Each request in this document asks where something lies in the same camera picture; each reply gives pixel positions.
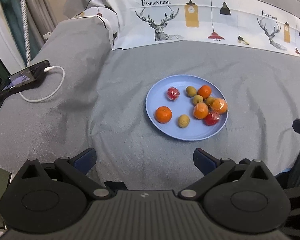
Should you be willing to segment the red fruit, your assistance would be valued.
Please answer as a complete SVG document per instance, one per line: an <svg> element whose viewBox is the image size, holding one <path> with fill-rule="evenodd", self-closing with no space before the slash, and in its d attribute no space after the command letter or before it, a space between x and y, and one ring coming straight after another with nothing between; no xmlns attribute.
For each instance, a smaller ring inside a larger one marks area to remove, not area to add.
<svg viewBox="0 0 300 240"><path fill-rule="evenodd" d="M171 101L175 101L179 98L180 92L175 87L170 87L167 90L167 98Z"/></svg>
<svg viewBox="0 0 300 240"><path fill-rule="evenodd" d="M210 111L209 114L204 118L204 122L207 126L213 126L220 120L220 114L215 111Z"/></svg>

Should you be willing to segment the small green-yellow fruit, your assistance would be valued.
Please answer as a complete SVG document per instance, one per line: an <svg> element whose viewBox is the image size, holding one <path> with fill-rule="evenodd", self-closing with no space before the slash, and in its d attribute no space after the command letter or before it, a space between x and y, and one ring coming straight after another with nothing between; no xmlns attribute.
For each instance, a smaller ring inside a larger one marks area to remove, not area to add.
<svg viewBox="0 0 300 240"><path fill-rule="evenodd" d="M197 94L197 90L192 86L188 86L186 87L186 94L189 98L192 98Z"/></svg>
<svg viewBox="0 0 300 240"><path fill-rule="evenodd" d="M179 118L178 118L178 126L180 128L187 127L189 125L189 123L190 123L190 118L189 118L188 115L183 114L183 115L179 116Z"/></svg>
<svg viewBox="0 0 300 240"><path fill-rule="evenodd" d="M193 105L195 106L196 104L200 103L200 102L203 102L204 99L201 95L195 95L193 98L192 98L192 103Z"/></svg>
<svg viewBox="0 0 300 240"><path fill-rule="evenodd" d="M206 100L205 100L205 103L210 107L213 102L215 101L215 98L213 97L208 97Z"/></svg>

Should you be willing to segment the orange mandarin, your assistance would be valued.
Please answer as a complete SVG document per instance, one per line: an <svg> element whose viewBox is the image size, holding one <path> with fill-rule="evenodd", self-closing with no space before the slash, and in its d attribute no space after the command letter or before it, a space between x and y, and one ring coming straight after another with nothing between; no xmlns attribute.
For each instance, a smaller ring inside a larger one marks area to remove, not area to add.
<svg viewBox="0 0 300 240"><path fill-rule="evenodd" d="M203 85L197 90L197 94L200 95L204 100L210 97L212 89L208 85Z"/></svg>
<svg viewBox="0 0 300 240"><path fill-rule="evenodd" d="M172 111L166 106L161 106L155 111L155 119L161 124L168 123L171 118Z"/></svg>
<svg viewBox="0 0 300 240"><path fill-rule="evenodd" d="M208 113L209 113L209 107L204 102L197 103L193 109L193 116L199 120L206 118Z"/></svg>

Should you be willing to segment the orange fruit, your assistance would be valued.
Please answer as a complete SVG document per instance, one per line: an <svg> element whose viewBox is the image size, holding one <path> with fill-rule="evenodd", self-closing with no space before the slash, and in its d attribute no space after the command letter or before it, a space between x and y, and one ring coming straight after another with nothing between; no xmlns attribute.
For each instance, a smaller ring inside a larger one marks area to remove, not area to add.
<svg viewBox="0 0 300 240"><path fill-rule="evenodd" d="M219 114L224 114L228 111L228 104L224 99L215 98L211 103L211 109Z"/></svg>

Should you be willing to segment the light blue plastic plate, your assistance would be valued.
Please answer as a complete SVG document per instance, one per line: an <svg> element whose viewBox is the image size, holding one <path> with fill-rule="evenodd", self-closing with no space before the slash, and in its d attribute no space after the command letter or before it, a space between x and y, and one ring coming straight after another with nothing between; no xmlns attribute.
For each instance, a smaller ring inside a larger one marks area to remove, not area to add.
<svg viewBox="0 0 300 240"><path fill-rule="evenodd" d="M192 86L196 89L208 85L212 88L213 97L225 99L223 93L211 82L193 75L172 75L165 77L155 83L148 91L145 100L145 108L151 122L158 130L174 139L183 141L200 141L216 135L225 126L229 113L221 115L220 120L213 126L207 126L203 120L193 116L194 105L192 99L186 95L186 87ZM167 90L175 87L179 90L179 98L171 101L167 98ZM172 118L166 124L161 124L155 119L155 111L161 106L166 106L172 111ZM186 114L190 123L185 128L178 126L179 116Z"/></svg>

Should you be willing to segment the orange mandarin on plate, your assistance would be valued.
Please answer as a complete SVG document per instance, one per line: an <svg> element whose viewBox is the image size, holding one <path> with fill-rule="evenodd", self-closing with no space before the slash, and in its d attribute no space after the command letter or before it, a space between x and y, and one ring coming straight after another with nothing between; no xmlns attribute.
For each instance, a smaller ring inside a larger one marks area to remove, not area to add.
<svg viewBox="0 0 300 240"><path fill-rule="evenodd" d="M166 106L161 106L155 111L155 119L161 124L168 123L171 118L172 111Z"/></svg>

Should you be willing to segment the black smartphone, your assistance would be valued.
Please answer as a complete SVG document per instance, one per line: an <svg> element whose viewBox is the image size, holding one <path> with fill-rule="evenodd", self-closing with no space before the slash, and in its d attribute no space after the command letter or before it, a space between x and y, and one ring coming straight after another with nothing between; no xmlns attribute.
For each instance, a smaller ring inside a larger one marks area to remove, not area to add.
<svg viewBox="0 0 300 240"><path fill-rule="evenodd" d="M49 61L44 60L10 75L0 84L0 100L24 90L39 87L47 75L44 69L49 66Z"/></svg>

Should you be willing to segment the grey curtain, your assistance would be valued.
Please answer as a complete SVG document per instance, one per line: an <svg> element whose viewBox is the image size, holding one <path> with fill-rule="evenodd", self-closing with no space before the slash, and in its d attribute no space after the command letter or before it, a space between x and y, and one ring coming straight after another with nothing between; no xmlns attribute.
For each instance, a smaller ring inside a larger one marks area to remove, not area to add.
<svg viewBox="0 0 300 240"><path fill-rule="evenodd" d="M26 0L26 5L30 31L42 48L57 25L56 18L48 0Z"/></svg>

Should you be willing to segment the white door frame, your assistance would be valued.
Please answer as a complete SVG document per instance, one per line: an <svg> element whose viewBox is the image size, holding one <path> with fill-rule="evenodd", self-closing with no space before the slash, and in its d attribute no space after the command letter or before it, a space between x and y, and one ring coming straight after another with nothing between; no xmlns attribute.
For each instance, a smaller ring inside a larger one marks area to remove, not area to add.
<svg viewBox="0 0 300 240"><path fill-rule="evenodd" d="M8 72L13 74L25 67L23 58L12 36L0 3L0 59Z"/></svg>

